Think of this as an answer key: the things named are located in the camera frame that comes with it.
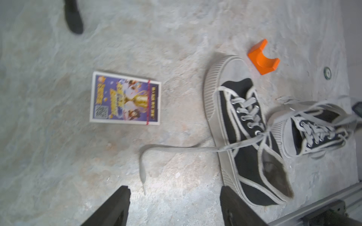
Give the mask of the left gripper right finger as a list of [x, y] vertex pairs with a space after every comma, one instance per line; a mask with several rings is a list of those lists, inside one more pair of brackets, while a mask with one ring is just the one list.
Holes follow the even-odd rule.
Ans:
[[221, 188], [220, 204], [226, 226], [267, 226], [229, 186]]

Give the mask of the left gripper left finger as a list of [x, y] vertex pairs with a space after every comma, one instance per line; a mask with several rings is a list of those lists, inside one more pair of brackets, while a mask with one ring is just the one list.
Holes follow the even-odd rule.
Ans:
[[131, 190], [117, 189], [81, 226], [126, 226]]

